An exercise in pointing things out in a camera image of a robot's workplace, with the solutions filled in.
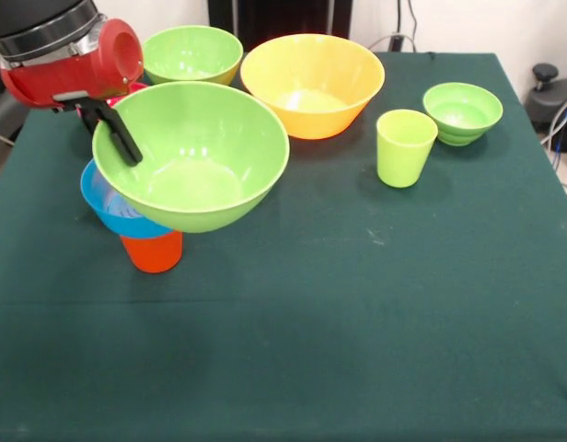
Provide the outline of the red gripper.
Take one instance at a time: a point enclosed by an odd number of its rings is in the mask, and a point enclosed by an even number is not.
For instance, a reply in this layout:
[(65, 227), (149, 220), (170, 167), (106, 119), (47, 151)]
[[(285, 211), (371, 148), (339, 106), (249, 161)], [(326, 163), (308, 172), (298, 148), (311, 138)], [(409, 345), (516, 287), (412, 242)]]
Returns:
[[(84, 54), (19, 67), (0, 63), (6, 88), (32, 108), (60, 107), (75, 95), (101, 100), (125, 95), (143, 73), (140, 41), (132, 27), (117, 18), (102, 23), (96, 48)], [(127, 166), (142, 161), (143, 155), (121, 115), (106, 101), (79, 104), (78, 114), (91, 134), (99, 122), (108, 129), (112, 144)]]

